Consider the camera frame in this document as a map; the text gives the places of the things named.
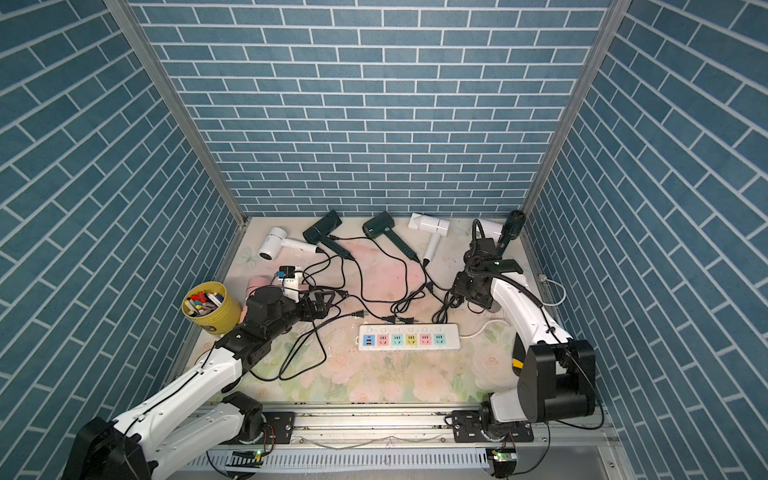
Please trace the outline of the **white power strip coloured sockets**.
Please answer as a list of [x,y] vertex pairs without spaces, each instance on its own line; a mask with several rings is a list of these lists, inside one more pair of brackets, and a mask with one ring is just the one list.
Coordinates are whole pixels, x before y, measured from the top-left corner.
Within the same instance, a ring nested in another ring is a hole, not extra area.
[[459,350],[455,324],[361,325],[357,336],[360,351]]

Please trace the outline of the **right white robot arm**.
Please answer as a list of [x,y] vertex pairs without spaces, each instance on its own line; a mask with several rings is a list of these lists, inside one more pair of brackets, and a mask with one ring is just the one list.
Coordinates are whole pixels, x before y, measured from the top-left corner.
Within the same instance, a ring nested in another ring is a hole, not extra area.
[[586,417],[597,406],[595,352],[576,340],[545,310],[522,268],[497,254],[491,238],[474,238],[463,256],[451,293],[484,309],[500,307],[516,337],[512,349],[514,387],[484,396],[482,430],[502,438],[524,422]]

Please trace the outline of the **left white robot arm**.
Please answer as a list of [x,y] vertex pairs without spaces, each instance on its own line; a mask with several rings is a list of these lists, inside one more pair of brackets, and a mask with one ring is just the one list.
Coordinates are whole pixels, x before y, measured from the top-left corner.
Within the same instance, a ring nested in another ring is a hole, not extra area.
[[77,433],[66,479],[166,479],[226,441],[257,442],[266,429],[262,404],[236,390],[239,380],[298,322],[327,316],[333,296],[261,286],[246,315],[189,371],[112,420],[96,417]]

